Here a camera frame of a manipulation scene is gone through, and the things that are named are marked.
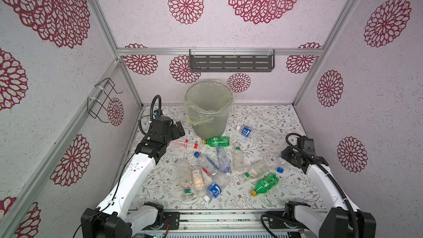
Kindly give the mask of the clear bottle green red cap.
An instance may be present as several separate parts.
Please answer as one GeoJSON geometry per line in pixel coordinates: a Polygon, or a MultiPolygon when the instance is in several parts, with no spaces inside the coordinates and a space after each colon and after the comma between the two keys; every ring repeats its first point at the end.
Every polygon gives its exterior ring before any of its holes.
{"type": "Polygon", "coordinates": [[[190,200],[192,198],[192,181],[188,160],[180,159],[177,163],[177,168],[179,186],[183,190],[183,199],[190,200]]]}

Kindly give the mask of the bottle with yellow label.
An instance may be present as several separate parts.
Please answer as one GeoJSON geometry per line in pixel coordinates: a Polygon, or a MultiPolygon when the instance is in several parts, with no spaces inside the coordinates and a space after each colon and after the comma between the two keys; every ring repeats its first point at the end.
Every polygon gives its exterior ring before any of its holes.
{"type": "Polygon", "coordinates": [[[202,167],[194,165],[191,167],[191,176],[193,180],[193,187],[197,197],[203,198],[206,195],[206,187],[204,177],[202,174],[202,167]]]}

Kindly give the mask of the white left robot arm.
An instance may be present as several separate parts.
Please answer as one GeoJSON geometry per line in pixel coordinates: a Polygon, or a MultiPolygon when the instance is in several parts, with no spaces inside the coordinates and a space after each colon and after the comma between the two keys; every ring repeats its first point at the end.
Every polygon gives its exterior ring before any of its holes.
{"type": "Polygon", "coordinates": [[[150,123],[147,134],[130,157],[125,171],[111,192],[95,209],[86,209],[78,228],[84,238],[131,238],[146,227],[159,228],[164,223],[164,208],[147,202],[135,212],[129,208],[137,191],[155,169],[167,147],[185,136],[180,121],[158,116],[150,123]]]}

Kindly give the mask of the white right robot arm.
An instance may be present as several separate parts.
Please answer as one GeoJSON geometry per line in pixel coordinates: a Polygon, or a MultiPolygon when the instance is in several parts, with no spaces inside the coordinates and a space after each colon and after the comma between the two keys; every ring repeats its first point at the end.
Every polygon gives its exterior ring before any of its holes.
{"type": "Polygon", "coordinates": [[[285,205],[285,221],[308,229],[319,238],[374,238],[376,219],[363,212],[344,192],[326,160],[316,155],[314,140],[297,133],[285,137],[288,146],[281,157],[301,169],[321,195],[327,213],[317,213],[304,202],[285,205]]]}

